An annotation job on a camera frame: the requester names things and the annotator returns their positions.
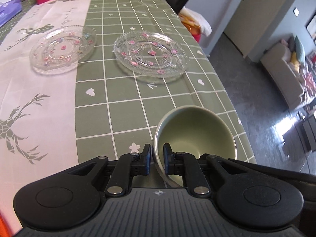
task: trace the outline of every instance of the glass plate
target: glass plate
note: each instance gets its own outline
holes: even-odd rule
[[[187,56],[177,42],[147,31],[123,34],[114,43],[114,53],[128,69],[152,77],[181,75],[187,64]]]
[[[30,62],[41,74],[59,74],[78,66],[96,43],[96,34],[84,26],[66,26],[43,36],[31,49]]]

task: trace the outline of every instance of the tablecloth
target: tablecloth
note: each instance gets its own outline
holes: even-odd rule
[[[78,62],[77,70],[36,74],[29,62],[33,43],[67,25],[94,30],[94,52]],[[122,67],[113,52],[115,40],[141,30],[164,33],[182,46],[188,67],[181,78],[148,82]],[[182,105],[215,112],[234,136],[237,159],[256,162],[219,77],[164,0],[53,0],[41,5],[27,0],[23,11],[0,29],[0,45],[0,211],[14,231],[21,227],[12,209],[19,188],[99,155],[116,160],[141,152],[152,143],[164,114]],[[149,177],[137,177],[133,184],[164,186],[153,166]]]

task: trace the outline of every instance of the beige sofa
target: beige sofa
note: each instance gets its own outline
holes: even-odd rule
[[[261,59],[287,102],[291,111],[309,104],[314,97],[305,98],[304,87],[288,65],[291,52],[280,42],[273,46]]]

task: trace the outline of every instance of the orange cloth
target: orange cloth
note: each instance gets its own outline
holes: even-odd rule
[[[4,219],[0,215],[0,236],[1,237],[11,237],[9,228],[7,227]]]
[[[192,35],[201,34],[201,28],[197,23],[195,23],[193,18],[184,16],[182,14],[179,14],[179,17],[180,17],[182,24],[187,28],[187,30],[189,30],[189,32]]]

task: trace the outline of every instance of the ceramic bowl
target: ceramic bowl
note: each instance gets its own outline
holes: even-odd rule
[[[187,152],[197,159],[214,154],[236,159],[236,144],[224,121],[212,111],[198,106],[182,106],[168,112],[159,122],[154,135],[154,162],[160,175],[171,187],[181,187],[181,176],[167,176],[163,145],[170,143],[173,152]]]

